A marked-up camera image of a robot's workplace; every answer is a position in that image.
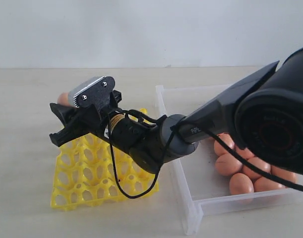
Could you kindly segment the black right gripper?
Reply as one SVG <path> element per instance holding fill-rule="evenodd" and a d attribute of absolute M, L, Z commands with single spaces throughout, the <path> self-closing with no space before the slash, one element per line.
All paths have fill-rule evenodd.
<path fill-rule="evenodd" d="M 74 108 L 50 103 L 52 113 L 62 124 L 69 123 L 74 117 L 73 123 L 67 124 L 59 132 L 49 134 L 51 142 L 61 147 L 91 133 L 119 149 L 135 147 L 151 132 L 151 125 L 144 122 L 141 116 L 138 120 L 131 119 L 128 111 L 119 108 L 119 101 L 121 93 L 113 90 L 108 104 L 99 110 L 94 105 Z"/>

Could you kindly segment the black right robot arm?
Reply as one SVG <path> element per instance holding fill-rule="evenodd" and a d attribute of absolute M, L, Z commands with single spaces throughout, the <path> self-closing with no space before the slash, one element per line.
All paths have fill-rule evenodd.
<path fill-rule="evenodd" d="M 285 170 L 303 175 L 303 48 L 281 67 L 271 63 L 205 103 L 188 116 L 151 119 L 122 110 L 110 76 L 94 77 L 52 103 L 64 128 L 50 135 L 62 146 L 91 133 L 156 174 L 164 163 L 193 153 L 200 140 L 228 133 L 236 145 Z"/>

